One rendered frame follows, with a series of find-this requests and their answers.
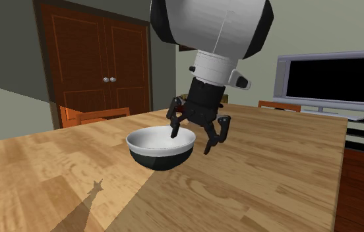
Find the white and black bowl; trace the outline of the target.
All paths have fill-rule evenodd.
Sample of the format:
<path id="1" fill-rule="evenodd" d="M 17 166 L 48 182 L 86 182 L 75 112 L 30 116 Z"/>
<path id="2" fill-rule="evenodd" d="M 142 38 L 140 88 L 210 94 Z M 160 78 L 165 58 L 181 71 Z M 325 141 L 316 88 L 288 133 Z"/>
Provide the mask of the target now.
<path id="1" fill-rule="evenodd" d="M 138 129 L 126 137 L 133 159 L 154 171 L 167 171 L 181 165 L 191 156 L 196 135 L 180 127 L 175 138 L 170 126 Z"/>

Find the grey flat screen television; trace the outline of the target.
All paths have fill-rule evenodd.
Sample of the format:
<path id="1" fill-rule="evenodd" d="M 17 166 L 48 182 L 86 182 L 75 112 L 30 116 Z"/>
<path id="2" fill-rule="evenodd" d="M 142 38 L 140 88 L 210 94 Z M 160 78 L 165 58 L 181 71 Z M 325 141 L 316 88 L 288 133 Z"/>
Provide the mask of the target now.
<path id="1" fill-rule="evenodd" d="M 273 101 L 364 112 L 364 51 L 280 55 Z"/>

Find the orange wooden chair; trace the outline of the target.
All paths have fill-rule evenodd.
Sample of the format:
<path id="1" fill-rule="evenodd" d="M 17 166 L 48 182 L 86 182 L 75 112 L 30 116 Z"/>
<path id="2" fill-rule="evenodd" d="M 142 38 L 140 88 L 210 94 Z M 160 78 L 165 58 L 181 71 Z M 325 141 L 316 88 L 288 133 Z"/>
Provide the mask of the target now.
<path id="1" fill-rule="evenodd" d="M 83 113 L 74 109 L 60 106 L 60 111 L 63 128 L 106 121 L 112 117 L 130 115 L 130 109 L 128 107 Z"/>

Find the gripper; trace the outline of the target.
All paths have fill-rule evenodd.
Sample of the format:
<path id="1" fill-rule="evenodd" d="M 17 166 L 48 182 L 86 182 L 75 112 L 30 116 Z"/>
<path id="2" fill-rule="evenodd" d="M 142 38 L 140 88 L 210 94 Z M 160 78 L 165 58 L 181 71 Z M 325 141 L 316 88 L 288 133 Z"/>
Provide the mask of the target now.
<path id="1" fill-rule="evenodd" d="M 215 131 L 213 121 L 216 119 L 225 89 L 225 86 L 215 86 L 194 77 L 187 96 L 186 110 L 185 101 L 181 97 L 174 97 L 167 111 L 166 118 L 170 120 L 170 126 L 172 127 L 171 138 L 177 136 L 180 122 L 188 118 L 189 122 L 204 126 L 208 135 L 208 141 L 204 149 L 205 155 L 209 153 L 211 147 L 217 145 L 217 143 L 223 143 L 228 136 L 231 117 L 223 115 L 218 118 L 219 134 Z M 187 112 L 190 110 L 193 110 L 194 114 L 188 116 Z"/>

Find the brown wooden double door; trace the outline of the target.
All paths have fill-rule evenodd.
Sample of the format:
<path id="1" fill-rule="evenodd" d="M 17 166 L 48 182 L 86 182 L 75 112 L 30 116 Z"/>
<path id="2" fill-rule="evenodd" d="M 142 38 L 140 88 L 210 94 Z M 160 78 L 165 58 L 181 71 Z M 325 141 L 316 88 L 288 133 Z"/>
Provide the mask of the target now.
<path id="1" fill-rule="evenodd" d="M 53 126 L 79 112 L 152 110 L 150 25 L 68 0 L 32 0 Z"/>

